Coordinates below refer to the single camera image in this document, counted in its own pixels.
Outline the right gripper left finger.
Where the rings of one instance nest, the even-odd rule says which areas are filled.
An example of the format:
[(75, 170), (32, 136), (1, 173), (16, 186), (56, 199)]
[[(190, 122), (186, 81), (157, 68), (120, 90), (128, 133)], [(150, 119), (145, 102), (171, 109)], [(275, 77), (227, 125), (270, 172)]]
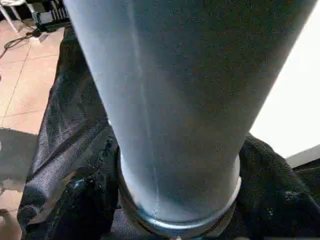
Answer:
[(112, 128), (38, 136), (17, 220), (24, 240), (99, 240), (118, 204), (119, 147)]

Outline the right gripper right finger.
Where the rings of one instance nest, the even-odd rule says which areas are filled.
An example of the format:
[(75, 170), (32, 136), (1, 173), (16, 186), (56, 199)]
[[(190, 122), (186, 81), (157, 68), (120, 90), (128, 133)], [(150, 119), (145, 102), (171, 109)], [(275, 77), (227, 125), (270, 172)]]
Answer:
[(318, 238), (320, 161), (291, 168), (267, 143), (251, 134), (239, 157), (242, 183), (224, 238)]

